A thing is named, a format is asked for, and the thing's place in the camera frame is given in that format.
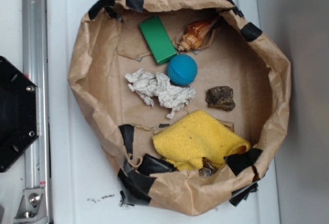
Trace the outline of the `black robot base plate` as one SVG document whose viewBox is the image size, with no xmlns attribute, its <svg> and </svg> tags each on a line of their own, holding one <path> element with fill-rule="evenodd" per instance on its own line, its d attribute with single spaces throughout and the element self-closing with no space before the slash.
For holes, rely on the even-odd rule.
<svg viewBox="0 0 329 224">
<path fill-rule="evenodd" d="M 1 57 L 1 172 L 38 138 L 38 87 Z"/>
</svg>

